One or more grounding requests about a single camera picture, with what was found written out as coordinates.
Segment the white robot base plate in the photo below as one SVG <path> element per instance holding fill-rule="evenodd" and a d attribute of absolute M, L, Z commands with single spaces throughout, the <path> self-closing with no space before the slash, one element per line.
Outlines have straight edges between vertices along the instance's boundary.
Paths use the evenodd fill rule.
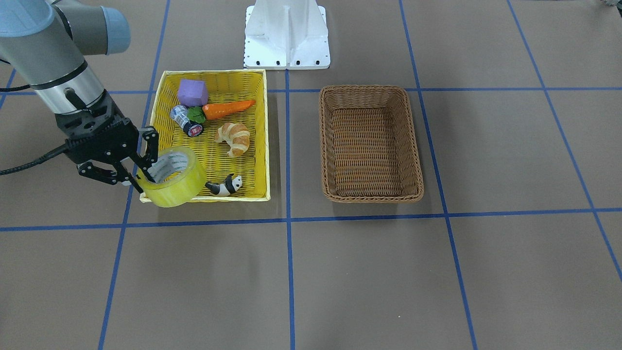
<path fill-rule="evenodd" d="M 330 67 L 327 12 L 315 0 L 257 0 L 245 15 L 245 68 Z"/>

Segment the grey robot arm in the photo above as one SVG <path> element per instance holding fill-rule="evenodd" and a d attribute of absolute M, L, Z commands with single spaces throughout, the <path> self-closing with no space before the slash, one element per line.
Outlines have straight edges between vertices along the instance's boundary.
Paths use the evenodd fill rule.
<path fill-rule="evenodd" d="M 123 53 L 130 43 L 127 18 L 112 7 L 79 0 L 1 2 L 1 59 L 48 106 L 66 135 L 57 148 L 2 175 L 64 154 L 84 177 L 144 192 L 123 162 L 130 159 L 143 179 L 153 181 L 149 169 L 158 159 L 158 132 L 151 126 L 139 129 L 125 117 L 86 60 L 87 55 Z"/>

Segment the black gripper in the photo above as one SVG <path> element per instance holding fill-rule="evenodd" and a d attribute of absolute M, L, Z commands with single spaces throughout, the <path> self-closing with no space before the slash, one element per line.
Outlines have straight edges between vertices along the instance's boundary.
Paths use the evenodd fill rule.
<path fill-rule="evenodd" d="M 153 126 L 137 129 L 106 90 L 91 105 L 86 105 L 73 89 L 65 89 L 64 95 L 77 109 L 70 114 L 55 114 L 56 125 L 67 137 L 65 153 L 78 164 L 80 176 L 109 185 L 132 186 L 143 193 L 137 179 L 121 164 L 130 158 L 147 181 L 156 182 L 149 173 L 158 160 L 158 132 Z M 92 161 L 111 164 L 113 169 L 100 168 Z"/>

